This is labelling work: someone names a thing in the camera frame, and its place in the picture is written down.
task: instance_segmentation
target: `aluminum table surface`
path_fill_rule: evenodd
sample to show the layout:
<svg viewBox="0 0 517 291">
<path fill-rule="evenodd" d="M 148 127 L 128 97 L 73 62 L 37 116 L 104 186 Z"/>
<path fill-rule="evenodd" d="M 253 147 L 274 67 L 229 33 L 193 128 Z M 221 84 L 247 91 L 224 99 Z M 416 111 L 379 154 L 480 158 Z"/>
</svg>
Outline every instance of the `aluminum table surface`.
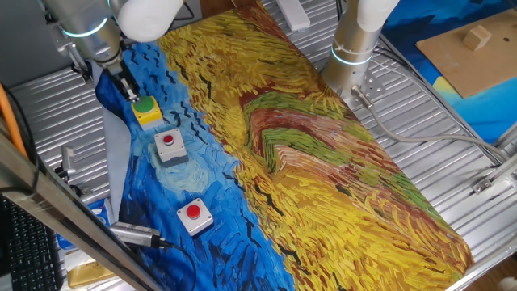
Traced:
<svg viewBox="0 0 517 291">
<path fill-rule="evenodd" d="M 311 27 L 303 32 L 291 32 L 275 0 L 263 0 L 289 39 L 319 70 L 330 54 L 338 23 L 335 1 L 301 3 Z M 383 56 L 375 56 L 373 60 L 410 76 Z M 375 63 L 370 70 L 386 89 L 383 96 L 373 100 L 375 107 L 395 133 L 407 137 L 453 133 L 475 136 L 440 97 L 424 92 L 411 78 Z M 71 183 L 109 195 L 103 115 L 93 84 L 84 83 L 79 75 L 67 69 L 12 91 L 27 113 L 45 162 L 51 167 L 59 166 L 61 146 L 72 145 L 78 171 Z M 517 195 L 509 183 L 496 185 L 490 193 L 471 195 L 472 185 L 492 171 L 490 167 L 494 165 L 491 157 L 477 146 L 464 141 L 396 142 L 385 136 L 359 103 L 348 105 L 445 221 L 465 239 L 476 261 L 500 249 L 502 243 L 517 234 Z"/>
</svg>

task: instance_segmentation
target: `yellow wheat field painting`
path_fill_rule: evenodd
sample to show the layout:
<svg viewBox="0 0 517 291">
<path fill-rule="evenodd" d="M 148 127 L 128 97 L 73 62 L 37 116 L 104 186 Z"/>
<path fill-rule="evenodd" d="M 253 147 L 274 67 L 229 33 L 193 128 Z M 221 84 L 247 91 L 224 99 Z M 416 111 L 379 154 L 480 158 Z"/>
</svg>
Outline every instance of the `yellow wheat field painting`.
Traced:
<svg viewBox="0 0 517 291">
<path fill-rule="evenodd" d="M 162 168 L 134 126 L 120 219 L 146 221 L 195 259 L 198 290 L 444 290 L 473 264 L 430 206 L 260 3 L 182 27 L 125 55 L 189 162 Z M 214 226 L 191 238 L 175 210 L 200 197 Z M 144 251 L 164 285 L 190 262 Z"/>
</svg>

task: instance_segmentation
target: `keyboard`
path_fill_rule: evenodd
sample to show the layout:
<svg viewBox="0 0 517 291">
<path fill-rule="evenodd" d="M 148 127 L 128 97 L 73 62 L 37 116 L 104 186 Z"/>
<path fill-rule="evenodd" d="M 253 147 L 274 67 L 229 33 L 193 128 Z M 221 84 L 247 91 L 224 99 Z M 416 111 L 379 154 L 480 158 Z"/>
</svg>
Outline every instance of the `keyboard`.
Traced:
<svg viewBox="0 0 517 291">
<path fill-rule="evenodd" d="M 53 232 L 4 196 L 0 199 L 13 291 L 59 290 Z"/>
</svg>

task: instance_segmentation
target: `metal rail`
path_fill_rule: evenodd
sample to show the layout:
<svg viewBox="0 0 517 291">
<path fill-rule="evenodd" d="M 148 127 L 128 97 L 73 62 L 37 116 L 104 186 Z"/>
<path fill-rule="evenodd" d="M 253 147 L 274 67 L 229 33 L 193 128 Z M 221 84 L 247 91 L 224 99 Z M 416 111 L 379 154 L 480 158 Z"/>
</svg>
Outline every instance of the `metal rail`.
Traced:
<svg viewBox="0 0 517 291">
<path fill-rule="evenodd" d="M 0 151 L 0 185 L 30 188 L 34 165 L 21 155 L 4 134 L 0 135 Z M 36 194 L 26 196 L 7 192 L 4 195 L 135 289 L 162 290 L 157 281 L 135 260 L 131 251 L 106 226 L 103 229 L 102 223 L 96 221 L 93 213 L 52 170 L 48 171 L 47 176 L 41 172 L 38 174 L 40 177 Z"/>
</svg>

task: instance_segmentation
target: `orange pole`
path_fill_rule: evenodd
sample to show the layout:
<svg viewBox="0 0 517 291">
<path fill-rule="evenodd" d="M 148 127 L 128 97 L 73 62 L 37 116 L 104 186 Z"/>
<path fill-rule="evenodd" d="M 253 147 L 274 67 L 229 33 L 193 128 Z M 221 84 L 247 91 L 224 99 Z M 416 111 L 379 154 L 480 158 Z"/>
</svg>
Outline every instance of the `orange pole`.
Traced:
<svg viewBox="0 0 517 291">
<path fill-rule="evenodd" d="M 0 85 L 0 108 L 2 109 L 3 118 L 7 122 L 7 128 L 9 128 L 13 144 L 18 148 L 20 153 L 25 156 L 25 158 L 28 158 L 27 151 L 23 145 L 22 135 L 19 132 L 18 123 L 16 122 L 15 113 L 13 112 L 11 103 L 7 98 L 6 92 L 3 90 L 2 85 Z"/>
</svg>

